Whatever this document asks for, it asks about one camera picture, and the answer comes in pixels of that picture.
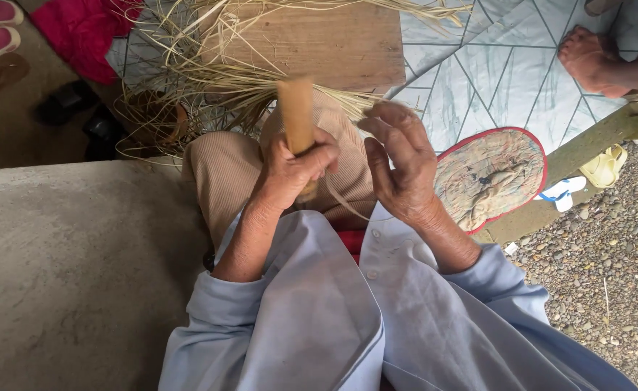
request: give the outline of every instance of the red cloth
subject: red cloth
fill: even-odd
[[[131,0],[50,0],[30,14],[56,53],[80,75],[111,84],[117,75],[104,56],[115,36],[125,36],[139,8]]]
[[[360,264],[360,249],[365,239],[365,230],[337,232],[338,237],[348,249],[348,253],[353,256],[355,263]]]

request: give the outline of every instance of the wrinkled hand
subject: wrinkled hand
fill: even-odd
[[[339,152],[335,138],[318,127],[314,127],[314,146],[300,157],[290,152],[284,133],[274,135],[265,151],[265,162],[250,202],[282,213],[292,206],[310,180],[324,176],[326,168],[338,172]]]
[[[358,127],[375,136],[365,139],[365,149],[376,197],[414,229],[430,224],[441,203],[436,202],[433,188],[437,156],[422,122],[413,111],[393,102],[376,103],[365,115]]]

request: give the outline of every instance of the embroidered pad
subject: embroidered pad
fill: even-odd
[[[476,232],[542,190],[545,153],[526,130],[505,127],[466,138],[438,157],[435,193],[461,229]]]

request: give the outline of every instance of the forearm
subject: forearm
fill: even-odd
[[[430,217],[413,229],[429,246],[441,274],[460,273],[473,266],[481,254],[476,244],[448,215],[439,198],[434,199]]]
[[[230,244],[210,275],[231,282],[259,280],[279,218],[276,209],[252,197],[242,210]]]

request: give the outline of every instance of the wooden handle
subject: wooden handle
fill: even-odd
[[[278,105],[285,123],[285,138],[293,155],[301,155],[314,145],[314,124],[312,123],[313,81],[309,76],[301,76],[278,81]],[[297,196],[296,202],[306,202],[317,194],[317,182],[309,181]]]

